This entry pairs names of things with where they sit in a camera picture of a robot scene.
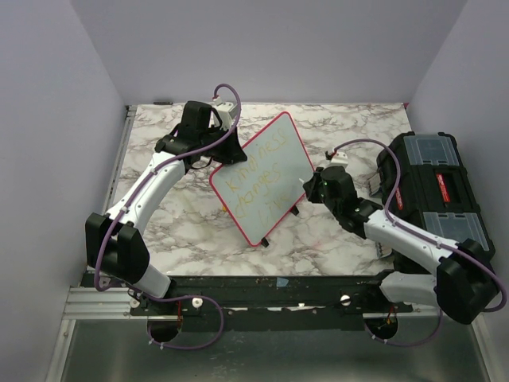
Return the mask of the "pink framed whiteboard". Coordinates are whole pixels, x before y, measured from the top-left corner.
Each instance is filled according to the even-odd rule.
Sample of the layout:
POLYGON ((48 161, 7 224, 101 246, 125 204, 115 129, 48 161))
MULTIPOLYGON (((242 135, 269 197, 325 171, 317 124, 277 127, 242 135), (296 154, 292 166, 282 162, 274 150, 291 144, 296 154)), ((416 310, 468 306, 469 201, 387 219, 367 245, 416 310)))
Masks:
POLYGON ((244 146, 247 161, 219 166, 210 186, 252 247, 297 207, 313 164, 289 112, 283 111, 244 146))

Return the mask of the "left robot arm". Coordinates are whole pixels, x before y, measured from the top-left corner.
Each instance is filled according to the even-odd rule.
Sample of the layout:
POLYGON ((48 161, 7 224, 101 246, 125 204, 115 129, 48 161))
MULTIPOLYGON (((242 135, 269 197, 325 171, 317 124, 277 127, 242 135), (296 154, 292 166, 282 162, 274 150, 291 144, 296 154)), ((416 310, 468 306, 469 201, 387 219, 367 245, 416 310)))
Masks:
POLYGON ((103 215, 87 218, 87 264, 95 270, 96 287, 107 288, 99 277, 104 273, 148 294, 159 314, 175 308, 171 279, 151 265, 142 234, 166 194, 202 157, 225 165, 247 160, 235 128, 239 116, 237 103, 218 97, 211 104, 188 101, 181 121, 157 141, 149 164, 127 194, 103 215))

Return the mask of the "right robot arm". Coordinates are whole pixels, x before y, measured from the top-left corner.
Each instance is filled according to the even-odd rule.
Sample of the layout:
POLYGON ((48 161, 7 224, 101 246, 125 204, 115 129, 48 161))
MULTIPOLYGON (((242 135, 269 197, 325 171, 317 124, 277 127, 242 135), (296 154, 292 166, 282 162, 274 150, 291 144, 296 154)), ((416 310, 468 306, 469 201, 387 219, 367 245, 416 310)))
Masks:
POLYGON ((501 310, 507 291, 475 240, 436 236, 359 197, 342 166, 319 167, 303 182, 306 199, 323 204, 346 231, 384 244, 423 267, 426 274, 392 271, 366 292, 367 305, 382 312, 394 302, 435 306, 470 324, 481 313, 501 310))

